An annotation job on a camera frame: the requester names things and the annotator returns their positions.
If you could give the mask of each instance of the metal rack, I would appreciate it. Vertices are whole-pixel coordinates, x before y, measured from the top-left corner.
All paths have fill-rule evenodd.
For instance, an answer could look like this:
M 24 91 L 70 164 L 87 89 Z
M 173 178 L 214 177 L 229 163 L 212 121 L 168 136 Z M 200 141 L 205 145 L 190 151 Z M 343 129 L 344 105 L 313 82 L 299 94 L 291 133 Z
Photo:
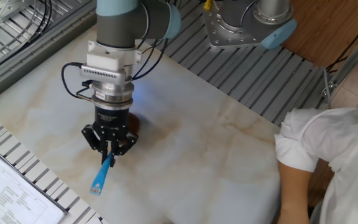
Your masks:
M 100 217 L 1 124 L 0 155 L 67 211 L 61 224 L 85 224 Z
M 83 2 L 81 0 L 52 1 L 51 25 L 58 23 L 59 19 L 68 12 L 76 11 Z M 44 16 L 44 8 L 43 1 L 35 0 L 31 6 L 0 23 L 0 60 L 4 60 L 9 53 L 18 50 L 34 34 Z

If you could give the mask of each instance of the marble table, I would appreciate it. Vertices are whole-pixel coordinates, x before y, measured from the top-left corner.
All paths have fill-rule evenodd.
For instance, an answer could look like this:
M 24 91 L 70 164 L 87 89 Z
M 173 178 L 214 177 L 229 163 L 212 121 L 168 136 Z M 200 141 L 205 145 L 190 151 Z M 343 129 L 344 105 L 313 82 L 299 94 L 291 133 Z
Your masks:
M 137 144 L 109 171 L 101 196 L 89 193 L 101 155 L 80 131 L 94 106 L 67 94 L 60 70 L 85 61 L 90 39 L 94 28 L 1 94 L 0 123 L 110 224 L 270 223 L 279 128 L 168 57 L 134 82 Z M 78 69 L 66 80 L 79 89 Z

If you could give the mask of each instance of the brown stain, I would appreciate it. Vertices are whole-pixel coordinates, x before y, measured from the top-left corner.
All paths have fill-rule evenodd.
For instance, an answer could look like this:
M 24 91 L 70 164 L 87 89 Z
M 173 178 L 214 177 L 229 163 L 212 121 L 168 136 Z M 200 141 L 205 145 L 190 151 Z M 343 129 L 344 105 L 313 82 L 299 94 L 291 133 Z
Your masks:
M 240 131 L 242 134 L 252 136 L 260 141 L 267 142 L 275 146 L 274 138 L 267 137 L 265 130 L 260 128 L 261 126 L 265 126 L 264 122 L 265 118 L 259 117 L 251 125 L 247 125 L 246 127 L 241 126 L 239 123 L 233 122 L 224 124 L 224 126 L 234 128 Z
M 158 127 L 141 114 L 136 115 L 139 119 L 140 129 L 137 143 L 125 155 L 121 156 L 116 165 L 122 166 L 127 172 L 134 173 L 135 167 L 142 162 L 142 158 L 147 156 L 148 150 L 153 149 L 155 145 L 161 144 L 172 134 L 175 134 L 181 127 L 181 123 L 174 119 L 165 120 L 164 127 Z

